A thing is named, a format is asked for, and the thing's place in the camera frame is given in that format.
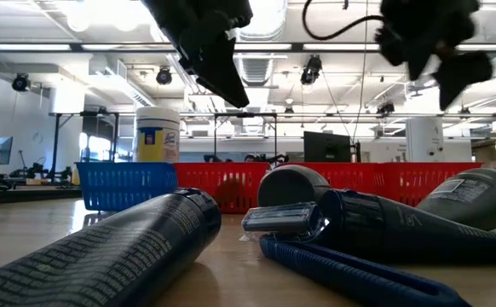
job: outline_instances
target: white wall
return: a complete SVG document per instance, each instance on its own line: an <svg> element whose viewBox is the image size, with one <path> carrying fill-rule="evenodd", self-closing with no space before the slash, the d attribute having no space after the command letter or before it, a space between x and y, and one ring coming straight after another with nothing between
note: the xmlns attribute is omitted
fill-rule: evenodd
<svg viewBox="0 0 496 307"><path fill-rule="evenodd" d="M8 165L0 165L0 174L9 174L23 167L19 150L23 151L27 166L45 157L44 167L51 167L55 118L49 116L50 103L48 98L32 92L17 93L11 89L10 82L0 79L0 136L13 137L11 160ZM61 129L57 171L78 160L76 152L80 132L81 121L76 118Z"/></svg>
<svg viewBox="0 0 496 307"><path fill-rule="evenodd" d="M363 142L361 140L361 151L369 152L371 162L390 162L396 156L406 151L406 142L397 140L378 140ZM208 152L214 151L214 140L211 139L181 139L181 152ZM226 153L258 152L272 153L274 151L274 140L218 140L217 151ZM278 152L302 152L303 140L301 139L279 139ZM445 141L445 162L471 162L470 141Z"/></svg>

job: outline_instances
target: wooden table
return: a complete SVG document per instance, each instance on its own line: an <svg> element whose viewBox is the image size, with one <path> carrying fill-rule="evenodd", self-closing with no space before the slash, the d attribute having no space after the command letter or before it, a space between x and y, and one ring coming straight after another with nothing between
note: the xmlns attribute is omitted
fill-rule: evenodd
<svg viewBox="0 0 496 307"><path fill-rule="evenodd" d="M81 200L0 205L0 266L94 223ZM356 306L264 258L240 242L242 216L223 217L220 234L156 302L158 306ZM496 267L405 267L454 287L474 306L496 307Z"/></svg>

